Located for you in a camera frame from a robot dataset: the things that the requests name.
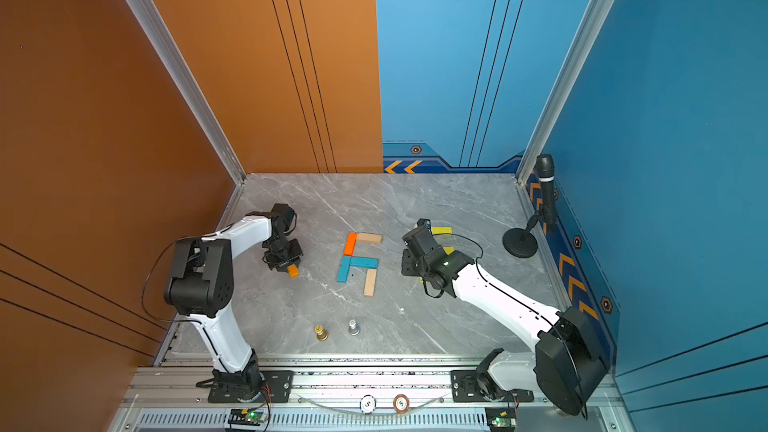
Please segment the teal block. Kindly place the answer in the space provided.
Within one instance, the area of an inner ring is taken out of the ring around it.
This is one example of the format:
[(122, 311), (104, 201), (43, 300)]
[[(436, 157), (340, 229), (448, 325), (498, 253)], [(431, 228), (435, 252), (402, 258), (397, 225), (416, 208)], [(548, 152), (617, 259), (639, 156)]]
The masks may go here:
[(375, 258), (351, 257), (350, 266), (365, 269), (377, 269), (379, 261)]
[(341, 259), (339, 270), (337, 273), (336, 280), (339, 283), (346, 283), (349, 275), (349, 270), (351, 268), (351, 256), (344, 255)]

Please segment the pale cream wooden block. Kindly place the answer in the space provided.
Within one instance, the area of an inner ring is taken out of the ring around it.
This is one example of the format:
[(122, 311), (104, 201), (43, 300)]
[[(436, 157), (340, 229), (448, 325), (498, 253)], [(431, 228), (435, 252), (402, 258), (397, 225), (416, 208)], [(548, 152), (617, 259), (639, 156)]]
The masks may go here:
[(365, 284), (363, 290), (364, 297), (373, 297), (375, 294), (375, 287), (377, 281), (377, 270), (368, 269), (366, 271)]

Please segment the tan wooden block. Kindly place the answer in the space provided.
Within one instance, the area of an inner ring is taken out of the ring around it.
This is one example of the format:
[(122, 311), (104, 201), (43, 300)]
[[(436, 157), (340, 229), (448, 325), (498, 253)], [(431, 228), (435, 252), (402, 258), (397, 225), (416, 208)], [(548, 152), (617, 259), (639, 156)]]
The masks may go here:
[(383, 242), (383, 236), (381, 234), (358, 233), (356, 235), (356, 241), (370, 244), (381, 244)]

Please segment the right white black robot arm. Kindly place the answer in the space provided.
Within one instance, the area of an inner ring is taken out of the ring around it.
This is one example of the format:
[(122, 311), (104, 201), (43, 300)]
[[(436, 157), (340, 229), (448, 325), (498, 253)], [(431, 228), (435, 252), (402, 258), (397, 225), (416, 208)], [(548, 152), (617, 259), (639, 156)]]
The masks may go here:
[(469, 303), (510, 330), (529, 349), (497, 348), (475, 369), (476, 390), (490, 402), (509, 402), (521, 391), (540, 391), (565, 414), (587, 413), (587, 402), (609, 372), (609, 361), (587, 314), (542, 304), (486, 271), (479, 259), (446, 252), (427, 219), (402, 241), (401, 273), (418, 276), (425, 294)]

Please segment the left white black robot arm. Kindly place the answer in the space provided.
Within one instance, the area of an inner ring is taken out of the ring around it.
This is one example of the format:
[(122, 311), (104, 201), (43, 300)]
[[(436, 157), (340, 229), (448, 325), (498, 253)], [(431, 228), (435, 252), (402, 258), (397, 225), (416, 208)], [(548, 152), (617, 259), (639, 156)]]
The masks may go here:
[(212, 377), (198, 384), (210, 389), (212, 403), (270, 400), (257, 354), (232, 310), (234, 259), (259, 245), (269, 269), (297, 277), (303, 252), (290, 237), (296, 220), (293, 208), (276, 203), (268, 212), (251, 212), (219, 231), (174, 244), (164, 300), (193, 324), (212, 357)]

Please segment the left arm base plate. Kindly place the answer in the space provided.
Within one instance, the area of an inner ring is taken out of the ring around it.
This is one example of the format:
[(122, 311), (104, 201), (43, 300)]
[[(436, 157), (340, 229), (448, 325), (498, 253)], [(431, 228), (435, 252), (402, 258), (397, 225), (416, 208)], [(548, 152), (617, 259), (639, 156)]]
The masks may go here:
[(251, 374), (247, 371), (223, 373), (214, 370), (208, 394), (210, 403), (287, 403), (294, 372), (267, 370)]

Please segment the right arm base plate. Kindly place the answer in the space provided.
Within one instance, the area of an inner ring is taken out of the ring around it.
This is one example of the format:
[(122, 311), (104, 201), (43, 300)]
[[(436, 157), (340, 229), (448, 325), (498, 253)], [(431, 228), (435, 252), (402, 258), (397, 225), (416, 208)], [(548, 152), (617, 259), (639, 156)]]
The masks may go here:
[(452, 397), (457, 403), (469, 402), (515, 402), (531, 403), (534, 393), (526, 389), (503, 390), (490, 374), (477, 370), (452, 370)]

